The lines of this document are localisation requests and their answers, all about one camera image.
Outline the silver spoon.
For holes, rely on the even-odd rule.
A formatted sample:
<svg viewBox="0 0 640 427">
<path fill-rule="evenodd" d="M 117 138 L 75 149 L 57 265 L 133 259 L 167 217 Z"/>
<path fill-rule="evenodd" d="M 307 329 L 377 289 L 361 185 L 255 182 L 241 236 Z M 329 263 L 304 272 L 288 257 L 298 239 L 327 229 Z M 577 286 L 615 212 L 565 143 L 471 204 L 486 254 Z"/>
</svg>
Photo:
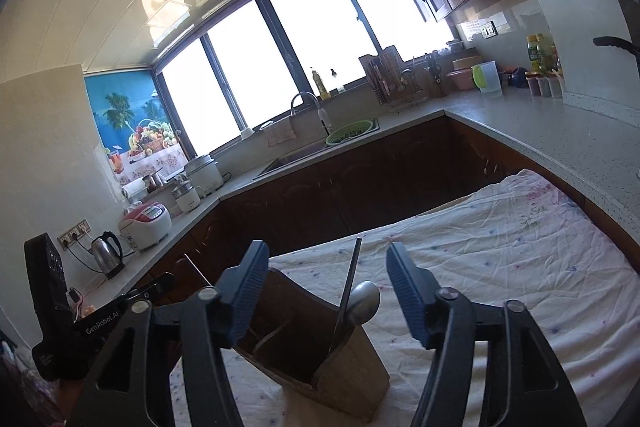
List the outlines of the silver spoon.
<svg viewBox="0 0 640 427">
<path fill-rule="evenodd" d="M 375 283 L 363 281 L 351 292 L 345 312 L 345 319 L 349 324 L 362 325 L 369 322 L 378 312 L 381 296 Z"/>
</svg>

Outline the long silver metal chopstick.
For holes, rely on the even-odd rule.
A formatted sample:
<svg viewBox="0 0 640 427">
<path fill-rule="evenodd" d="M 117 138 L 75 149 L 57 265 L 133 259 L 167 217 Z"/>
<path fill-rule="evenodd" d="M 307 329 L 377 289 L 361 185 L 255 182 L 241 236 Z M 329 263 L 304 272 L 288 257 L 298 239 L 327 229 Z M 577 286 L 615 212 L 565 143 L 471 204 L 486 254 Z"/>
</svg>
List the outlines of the long silver metal chopstick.
<svg viewBox="0 0 640 427">
<path fill-rule="evenodd" d="M 342 330 L 345 323 L 346 309 L 348 305 L 350 292 L 352 291 L 352 282 L 354 281 L 356 270 L 357 270 L 361 244 L 362 244 L 362 238 L 357 237 L 354 250 L 352 251 L 352 259 L 350 259 L 350 263 L 349 263 L 349 269 L 347 272 L 347 277 L 346 277 L 345 285 L 342 292 L 340 306 L 338 307 L 337 319 L 334 327 L 334 332 L 332 335 L 332 346 L 335 346 L 337 343 L 340 342 L 340 338 L 342 335 Z"/>
</svg>

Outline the silver fork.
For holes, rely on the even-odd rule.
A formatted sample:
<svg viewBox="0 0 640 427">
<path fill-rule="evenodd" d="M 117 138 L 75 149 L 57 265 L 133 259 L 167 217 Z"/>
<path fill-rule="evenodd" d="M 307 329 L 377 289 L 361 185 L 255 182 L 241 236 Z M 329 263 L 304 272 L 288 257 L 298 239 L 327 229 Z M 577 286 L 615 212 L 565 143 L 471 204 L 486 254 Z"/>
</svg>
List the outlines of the silver fork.
<svg viewBox="0 0 640 427">
<path fill-rule="evenodd" d="M 288 327 L 288 324 L 290 324 L 289 321 L 280 324 L 276 329 L 273 329 L 272 332 L 259 339 L 253 349 L 255 359 L 263 358 L 266 355 L 266 353 L 271 349 L 274 340 L 282 333 L 283 329 Z"/>
</svg>

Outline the steel electric kettle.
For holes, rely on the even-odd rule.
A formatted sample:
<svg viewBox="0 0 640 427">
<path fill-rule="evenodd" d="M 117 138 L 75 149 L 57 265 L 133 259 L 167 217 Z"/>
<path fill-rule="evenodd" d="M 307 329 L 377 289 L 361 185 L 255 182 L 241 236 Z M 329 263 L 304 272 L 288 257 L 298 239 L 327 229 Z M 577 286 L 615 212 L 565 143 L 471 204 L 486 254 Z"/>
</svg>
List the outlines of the steel electric kettle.
<svg viewBox="0 0 640 427">
<path fill-rule="evenodd" d="M 107 280 L 116 277 L 125 268 L 122 244 L 111 231 L 105 231 L 93 239 L 89 251 Z"/>
</svg>

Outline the white floral tablecloth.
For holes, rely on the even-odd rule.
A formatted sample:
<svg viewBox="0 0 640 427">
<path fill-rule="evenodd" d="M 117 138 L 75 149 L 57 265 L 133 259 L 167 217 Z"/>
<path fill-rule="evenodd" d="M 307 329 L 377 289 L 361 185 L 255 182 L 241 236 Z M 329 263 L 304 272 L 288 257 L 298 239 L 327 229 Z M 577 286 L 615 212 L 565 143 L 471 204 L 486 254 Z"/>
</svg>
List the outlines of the white floral tablecloth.
<svg viewBox="0 0 640 427">
<path fill-rule="evenodd" d="M 422 215 L 274 257 L 270 265 L 337 303 L 348 271 L 378 285 L 364 326 L 390 375 L 375 426 L 412 420 L 433 355 L 414 340 L 385 258 L 390 243 L 439 284 L 476 303 L 520 300 L 546 336 L 586 422 L 607 424 L 639 377 L 639 277 L 624 254 L 558 188 L 530 171 Z"/>
</svg>

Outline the white red rice cooker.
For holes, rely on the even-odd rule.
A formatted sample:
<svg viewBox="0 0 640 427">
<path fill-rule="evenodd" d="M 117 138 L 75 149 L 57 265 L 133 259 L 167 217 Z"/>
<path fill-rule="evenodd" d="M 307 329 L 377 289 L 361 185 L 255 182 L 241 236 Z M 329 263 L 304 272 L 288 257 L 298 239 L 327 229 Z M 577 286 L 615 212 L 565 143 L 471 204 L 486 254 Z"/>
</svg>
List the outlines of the white red rice cooker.
<svg viewBox="0 0 640 427">
<path fill-rule="evenodd" d="M 132 208 L 118 224 L 119 235 L 134 251 L 144 251 L 168 235 L 171 217 L 160 202 L 147 202 Z"/>
</svg>

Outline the paper towel roll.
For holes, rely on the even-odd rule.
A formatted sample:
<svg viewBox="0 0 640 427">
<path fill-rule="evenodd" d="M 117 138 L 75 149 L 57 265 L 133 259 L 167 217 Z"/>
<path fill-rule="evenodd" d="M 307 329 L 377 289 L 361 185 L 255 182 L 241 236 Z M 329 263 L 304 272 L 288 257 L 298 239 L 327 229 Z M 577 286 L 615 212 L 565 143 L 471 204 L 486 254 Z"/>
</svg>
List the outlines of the paper towel roll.
<svg viewBox="0 0 640 427">
<path fill-rule="evenodd" d="M 122 195 L 129 200 L 129 202 L 134 202 L 135 200 L 139 200 L 146 194 L 146 184 L 142 178 L 135 179 L 129 183 L 126 183 L 122 186 Z"/>
</svg>

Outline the wooden utensil holder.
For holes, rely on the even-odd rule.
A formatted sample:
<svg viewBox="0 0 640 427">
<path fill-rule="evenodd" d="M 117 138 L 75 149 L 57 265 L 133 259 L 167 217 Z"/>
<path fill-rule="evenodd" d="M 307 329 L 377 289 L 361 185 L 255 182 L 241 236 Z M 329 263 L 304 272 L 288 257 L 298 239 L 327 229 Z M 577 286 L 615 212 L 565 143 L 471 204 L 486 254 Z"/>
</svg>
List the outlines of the wooden utensil holder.
<svg viewBox="0 0 640 427">
<path fill-rule="evenodd" d="M 390 387 L 390 375 L 364 329 L 347 326 L 332 346 L 337 306 L 268 270 L 250 327 L 235 350 L 281 386 L 360 421 L 370 421 Z M 288 327 L 263 358 L 259 339 L 280 324 Z"/>
</svg>

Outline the small white cooker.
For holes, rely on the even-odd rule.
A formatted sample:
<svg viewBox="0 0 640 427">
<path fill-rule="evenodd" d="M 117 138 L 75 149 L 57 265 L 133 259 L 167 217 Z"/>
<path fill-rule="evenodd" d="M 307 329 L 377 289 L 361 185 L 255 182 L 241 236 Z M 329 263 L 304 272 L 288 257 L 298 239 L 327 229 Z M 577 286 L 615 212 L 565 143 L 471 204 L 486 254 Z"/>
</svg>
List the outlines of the small white cooker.
<svg viewBox="0 0 640 427">
<path fill-rule="evenodd" d="M 171 194 L 182 213 L 188 213 L 201 204 L 200 195 L 189 180 L 178 183 Z"/>
</svg>

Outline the large white rice cooker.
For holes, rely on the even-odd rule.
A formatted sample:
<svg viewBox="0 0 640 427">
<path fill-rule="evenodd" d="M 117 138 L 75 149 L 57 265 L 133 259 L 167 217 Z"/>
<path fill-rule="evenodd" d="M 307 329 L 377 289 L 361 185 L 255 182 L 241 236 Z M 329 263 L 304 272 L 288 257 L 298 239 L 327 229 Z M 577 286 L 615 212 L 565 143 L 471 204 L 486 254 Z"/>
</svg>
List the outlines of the large white rice cooker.
<svg viewBox="0 0 640 427">
<path fill-rule="evenodd" d="M 209 155 L 198 156 L 186 163 L 184 173 L 198 192 L 198 196 L 206 197 L 224 185 L 216 161 Z"/>
</svg>

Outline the fruit poster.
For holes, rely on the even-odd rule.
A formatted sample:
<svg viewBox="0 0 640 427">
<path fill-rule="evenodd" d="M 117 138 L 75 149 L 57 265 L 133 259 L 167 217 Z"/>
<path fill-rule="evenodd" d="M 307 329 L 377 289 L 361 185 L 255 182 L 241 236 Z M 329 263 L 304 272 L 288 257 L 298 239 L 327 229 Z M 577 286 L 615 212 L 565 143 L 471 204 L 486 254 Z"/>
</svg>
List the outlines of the fruit poster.
<svg viewBox="0 0 640 427">
<path fill-rule="evenodd" d="M 168 179 L 186 165 L 150 72 L 92 75 L 85 85 L 108 165 L 121 186 L 153 173 Z"/>
</svg>

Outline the lower wooden cabinets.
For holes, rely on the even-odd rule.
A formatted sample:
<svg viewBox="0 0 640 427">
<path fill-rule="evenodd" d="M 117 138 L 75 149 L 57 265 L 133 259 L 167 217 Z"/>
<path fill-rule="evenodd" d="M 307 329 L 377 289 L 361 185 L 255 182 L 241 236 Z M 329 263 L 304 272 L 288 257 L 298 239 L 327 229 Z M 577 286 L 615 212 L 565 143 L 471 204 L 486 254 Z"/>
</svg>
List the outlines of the lower wooden cabinets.
<svg viewBox="0 0 640 427">
<path fill-rule="evenodd" d="M 189 255 L 198 269 L 218 277 L 254 239 L 265 241 L 275 256 L 287 254 L 432 210 L 523 169 L 559 188 L 638 267 L 637 239 L 586 190 L 503 139 L 452 116 L 436 116 L 345 152 L 323 153 L 210 208 L 196 208 L 184 216 L 178 237 L 163 241 L 159 256 L 145 251 L 125 286 L 170 272 L 178 286 L 166 299 L 178 300 L 196 282 Z"/>
</svg>

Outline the hanging dish cloth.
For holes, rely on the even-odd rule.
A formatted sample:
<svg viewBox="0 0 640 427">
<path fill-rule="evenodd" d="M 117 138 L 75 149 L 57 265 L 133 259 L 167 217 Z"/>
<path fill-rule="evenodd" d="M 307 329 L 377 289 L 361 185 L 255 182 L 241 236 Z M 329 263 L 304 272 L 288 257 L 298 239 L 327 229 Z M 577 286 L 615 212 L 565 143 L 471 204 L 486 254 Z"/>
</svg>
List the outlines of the hanging dish cloth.
<svg viewBox="0 0 640 427">
<path fill-rule="evenodd" d="M 295 141 L 297 134 L 290 118 L 283 118 L 264 130 L 269 147 L 275 147 L 286 142 Z"/>
</svg>

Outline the spice jar set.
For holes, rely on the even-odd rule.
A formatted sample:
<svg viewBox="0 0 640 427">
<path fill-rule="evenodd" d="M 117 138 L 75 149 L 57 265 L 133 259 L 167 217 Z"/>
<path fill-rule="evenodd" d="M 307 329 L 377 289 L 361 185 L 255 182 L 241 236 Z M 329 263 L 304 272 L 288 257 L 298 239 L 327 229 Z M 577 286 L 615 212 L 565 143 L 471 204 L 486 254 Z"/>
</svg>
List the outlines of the spice jar set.
<svg viewBox="0 0 640 427">
<path fill-rule="evenodd" d="M 534 98 L 536 96 L 541 96 L 541 98 L 563 98 L 564 79 L 561 76 L 552 75 L 548 77 L 526 72 L 525 79 L 529 92 Z"/>
</svg>

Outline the green colander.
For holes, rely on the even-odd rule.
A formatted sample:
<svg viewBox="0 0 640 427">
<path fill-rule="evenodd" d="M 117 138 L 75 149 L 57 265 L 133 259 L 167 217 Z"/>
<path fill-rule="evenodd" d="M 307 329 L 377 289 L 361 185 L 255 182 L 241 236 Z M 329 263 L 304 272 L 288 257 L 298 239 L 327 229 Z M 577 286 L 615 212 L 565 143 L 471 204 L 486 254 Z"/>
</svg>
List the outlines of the green colander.
<svg viewBox="0 0 640 427">
<path fill-rule="evenodd" d="M 337 146 L 343 142 L 355 139 L 357 136 L 366 134 L 373 128 L 373 120 L 354 121 L 331 132 L 324 140 L 324 143 L 326 143 L 326 146 Z"/>
</svg>

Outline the green lid white container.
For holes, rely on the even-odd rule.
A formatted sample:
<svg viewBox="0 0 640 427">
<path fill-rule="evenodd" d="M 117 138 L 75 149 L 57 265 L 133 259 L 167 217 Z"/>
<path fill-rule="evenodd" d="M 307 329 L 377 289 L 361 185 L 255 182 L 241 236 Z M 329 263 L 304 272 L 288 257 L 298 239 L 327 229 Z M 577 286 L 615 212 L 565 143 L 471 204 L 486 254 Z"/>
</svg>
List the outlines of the green lid white container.
<svg viewBox="0 0 640 427">
<path fill-rule="evenodd" d="M 482 95 L 502 95 L 501 79 L 495 61 L 474 65 L 472 67 L 472 78 Z"/>
</svg>

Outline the pink basin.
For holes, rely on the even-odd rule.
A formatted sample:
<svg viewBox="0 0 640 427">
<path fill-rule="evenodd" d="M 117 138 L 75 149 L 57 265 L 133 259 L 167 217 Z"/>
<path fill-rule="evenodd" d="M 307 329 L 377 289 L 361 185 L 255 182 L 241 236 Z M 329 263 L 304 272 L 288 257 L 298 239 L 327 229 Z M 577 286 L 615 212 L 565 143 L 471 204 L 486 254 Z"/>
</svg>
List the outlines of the pink basin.
<svg viewBox="0 0 640 427">
<path fill-rule="evenodd" d="M 454 69 L 448 72 L 447 77 L 452 80 L 459 91 L 476 90 L 472 67 Z"/>
</svg>

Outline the dish drying rack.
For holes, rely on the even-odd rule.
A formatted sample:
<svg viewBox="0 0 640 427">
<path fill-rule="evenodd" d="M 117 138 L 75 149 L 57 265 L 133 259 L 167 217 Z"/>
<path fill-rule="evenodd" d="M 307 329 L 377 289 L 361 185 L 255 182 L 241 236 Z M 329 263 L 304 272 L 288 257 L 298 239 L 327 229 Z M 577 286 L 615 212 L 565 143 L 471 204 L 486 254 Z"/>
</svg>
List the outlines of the dish drying rack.
<svg viewBox="0 0 640 427">
<path fill-rule="evenodd" d="M 379 54 L 360 56 L 359 62 L 381 106 L 427 98 L 426 88 L 420 83 L 416 66 L 406 63 L 396 46 L 386 46 Z"/>
</svg>

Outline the oil bottles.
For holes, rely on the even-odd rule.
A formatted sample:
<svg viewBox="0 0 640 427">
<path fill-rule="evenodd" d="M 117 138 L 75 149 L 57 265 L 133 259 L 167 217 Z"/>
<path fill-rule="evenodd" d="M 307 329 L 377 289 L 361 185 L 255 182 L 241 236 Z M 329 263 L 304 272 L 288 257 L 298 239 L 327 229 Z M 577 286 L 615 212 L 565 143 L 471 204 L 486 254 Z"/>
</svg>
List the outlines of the oil bottles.
<svg viewBox="0 0 640 427">
<path fill-rule="evenodd" d="M 541 76 L 555 76 L 558 70 L 553 42 L 544 34 L 528 35 L 526 42 L 530 70 Z"/>
</svg>

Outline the black wok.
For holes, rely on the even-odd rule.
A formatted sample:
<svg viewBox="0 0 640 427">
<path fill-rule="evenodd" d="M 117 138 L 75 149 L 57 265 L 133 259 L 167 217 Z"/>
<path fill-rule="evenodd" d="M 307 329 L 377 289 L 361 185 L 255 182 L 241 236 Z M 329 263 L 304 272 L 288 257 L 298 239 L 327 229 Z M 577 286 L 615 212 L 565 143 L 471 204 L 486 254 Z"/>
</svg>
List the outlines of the black wok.
<svg viewBox="0 0 640 427">
<path fill-rule="evenodd" d="M 626 51 L 634 57 L 637 62 L 637 66 L 640 68 L 640 48 L 632 42 L 618 37 L 603 36 L 594 37 L 592 39 L 592 43 L 595 46 L 600 46 L 601 48 L 609 46 L 610 48 L 617 48 Z"/>
</svg>

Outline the yellow detergent bottle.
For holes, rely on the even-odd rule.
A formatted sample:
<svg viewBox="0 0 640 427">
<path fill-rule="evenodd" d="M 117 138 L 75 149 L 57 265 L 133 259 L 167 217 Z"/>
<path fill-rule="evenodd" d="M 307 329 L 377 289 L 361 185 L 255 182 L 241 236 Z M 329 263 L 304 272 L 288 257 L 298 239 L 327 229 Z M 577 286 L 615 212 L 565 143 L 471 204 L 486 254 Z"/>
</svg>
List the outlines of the yellow detergent bottle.
<svg viewBox="0 0 640 427">
<path fill-rule="evenodd" d="M 314 80 L 314 84 L 316 85 L 319 91 L 320 98 L 322 98 L 322 100 L 327 100 L 328 98 L 331 98 L 330 92 L 326 90 L 326 86 L 324 85 L 321 76 L 315 69 L 311 69 L 311 76 L 312 76 L 312 80 Z"/>
</svg>

